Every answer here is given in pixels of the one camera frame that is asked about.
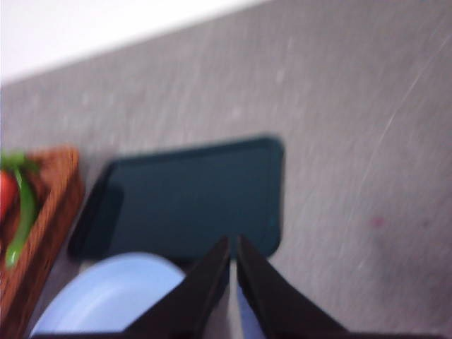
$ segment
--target brown basket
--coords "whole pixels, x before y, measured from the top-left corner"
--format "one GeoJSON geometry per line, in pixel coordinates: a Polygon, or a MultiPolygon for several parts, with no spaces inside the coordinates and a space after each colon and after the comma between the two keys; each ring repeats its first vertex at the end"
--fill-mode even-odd
{"type": "Polygon", "coordinates": [[[28,156],[40,164],[39,176],[30,174],[28,179],[41,209],[16,266],[9,270],[4,252],[17,228],[17,206],[1,226],[0,338],[5,339],[22,337],[84,193],[75,148],[52,148],[28,156]]]}

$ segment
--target plate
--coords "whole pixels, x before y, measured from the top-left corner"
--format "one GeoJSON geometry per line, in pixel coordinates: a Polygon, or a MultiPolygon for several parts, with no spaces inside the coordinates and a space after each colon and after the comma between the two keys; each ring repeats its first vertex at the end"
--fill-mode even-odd
{"type": "Polygon", "coordinates": [[[178,267],[153,254],[105,259],[55,297],[31,334],[123,331],[183,279],[178,267]]]}

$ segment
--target green chili pepper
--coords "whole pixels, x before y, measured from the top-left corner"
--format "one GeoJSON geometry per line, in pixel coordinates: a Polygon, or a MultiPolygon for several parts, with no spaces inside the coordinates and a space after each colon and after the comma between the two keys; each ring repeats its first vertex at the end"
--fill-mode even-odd
{"type": "Polygon", "coordinates": [[[0,167],[2,170],[14,171],[16,168],[23,168],[26,170],[31,170],[33,172],[38,171],[38,166],[32,161],[27,159],[25,153],[14,152],[11,154],[1,153],[0,167]]]}
{"type": "Polygon", "coordinates": [[[37,216],[35,195],[18,167],[14,167],[13,172],[19,188],[20,220],[18,229],[14,234],[13,241],[6,249],[5,260],[7,268],[13,267],[19,259],[20,252],[22,251],[23,245],[27,241],[28,234],[30,233],[31,227],[33,226],[37,216]]]}

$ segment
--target gray table surface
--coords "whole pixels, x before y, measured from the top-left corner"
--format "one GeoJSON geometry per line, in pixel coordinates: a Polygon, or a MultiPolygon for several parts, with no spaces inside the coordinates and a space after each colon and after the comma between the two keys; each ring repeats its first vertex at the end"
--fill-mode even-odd
{"type": "MultiPolygon", "coordinates": [[[[77,145],[89,190],[111,156],[275,133],[271,263],[352,330],[452,336],[451,36],[451,1],[270,2],[4,86],[1,142],[77,145]]],[[[77,272],[63,250],[30,325],[77,272]]]]}

